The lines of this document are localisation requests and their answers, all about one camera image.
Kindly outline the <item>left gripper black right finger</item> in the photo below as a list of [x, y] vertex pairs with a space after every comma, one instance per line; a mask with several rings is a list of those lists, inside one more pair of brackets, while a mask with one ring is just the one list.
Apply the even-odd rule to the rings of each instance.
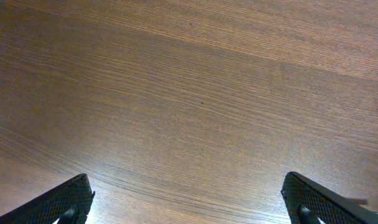
[[287, 173], [280, 193], [294, 224], [378, 224], [378, 213], [364, 208], [365, 200], [342, 197], [298, 172]]

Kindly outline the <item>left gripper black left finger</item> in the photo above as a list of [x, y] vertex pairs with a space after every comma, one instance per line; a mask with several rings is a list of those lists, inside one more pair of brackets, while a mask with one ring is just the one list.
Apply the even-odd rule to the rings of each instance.
[[78, 174], [0, 216], [0, 224], [85, 223], [94, 197], [88, 176]]

